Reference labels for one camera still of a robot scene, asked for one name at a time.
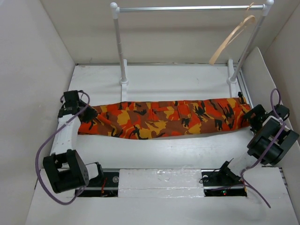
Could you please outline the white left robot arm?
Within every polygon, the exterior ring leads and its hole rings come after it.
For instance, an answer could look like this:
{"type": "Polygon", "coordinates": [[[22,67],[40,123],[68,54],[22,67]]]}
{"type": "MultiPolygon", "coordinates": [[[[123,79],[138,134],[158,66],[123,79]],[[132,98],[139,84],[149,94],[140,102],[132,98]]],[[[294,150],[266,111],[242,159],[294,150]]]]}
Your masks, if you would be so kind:
{"type": "Polygon", "coordinates": [[[58,129],[54,135],[52,152],[44,157],[43,166],[55,193],[81,187],[96,187],[105,181],[103,168],[95,162],[96,170],[90,173],[76,151],[79,127],[91,122],[97,116],[89,102],[80,99],[79,94],[90,97],[82,90],[64,92],[58,112],[58,129]]]}

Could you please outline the beige wooden hanger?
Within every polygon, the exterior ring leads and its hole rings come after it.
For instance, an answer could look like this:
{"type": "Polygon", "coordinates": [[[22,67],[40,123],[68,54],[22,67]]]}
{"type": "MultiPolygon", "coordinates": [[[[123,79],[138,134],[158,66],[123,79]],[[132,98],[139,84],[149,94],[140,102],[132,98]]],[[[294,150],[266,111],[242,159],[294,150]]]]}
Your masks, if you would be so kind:
{"type": "Polygon", "coordinates": [[[248,11],[254,5],[252,2],[246,9],[245,15],[243,20],[231,31],[231,33],[226,37],[226,39],[222,42],[222,44],[218,47],[218,49],[214,52],[212,57],[209,60],[209,64],[213,66],[219,56],[221,55],[222,51],[234,40],[236,39],[246,28],[247,26],[256,22],[256,18],[254,15],[249,15],[248,11]]]}

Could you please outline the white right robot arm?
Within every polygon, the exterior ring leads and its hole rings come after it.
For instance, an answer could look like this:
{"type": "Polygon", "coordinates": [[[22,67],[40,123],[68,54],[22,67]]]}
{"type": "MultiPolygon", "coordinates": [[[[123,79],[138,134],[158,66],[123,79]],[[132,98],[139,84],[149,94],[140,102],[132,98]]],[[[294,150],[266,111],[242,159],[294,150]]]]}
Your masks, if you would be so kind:
{"type": "Polygon", "coordinates": [[[245,154],[223,163],[217,172],[218,182],[223,185],[236,182],[243,172],[258,164],[279,163],[300,136],[287,127],[289,115],[290,110],[282,104],[276,104],[270,112],[266,112],[262,105],[247,112],[244,120],[250,124],[254,137],[248,143],[245,154]]]}

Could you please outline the orange camouflage trousers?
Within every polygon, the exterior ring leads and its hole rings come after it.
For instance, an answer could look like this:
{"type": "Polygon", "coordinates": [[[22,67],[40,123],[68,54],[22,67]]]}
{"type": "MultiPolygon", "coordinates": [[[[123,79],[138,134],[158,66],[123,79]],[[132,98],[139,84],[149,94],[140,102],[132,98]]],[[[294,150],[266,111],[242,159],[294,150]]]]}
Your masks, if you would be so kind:
{"type": "Polygon", "coordinates": [[[148,140],[230,132],[249,126],[251,110],[243,96],[207,100],[128,101],[95,106],[97,116],[82,123],[80,135],[148,140]]]}

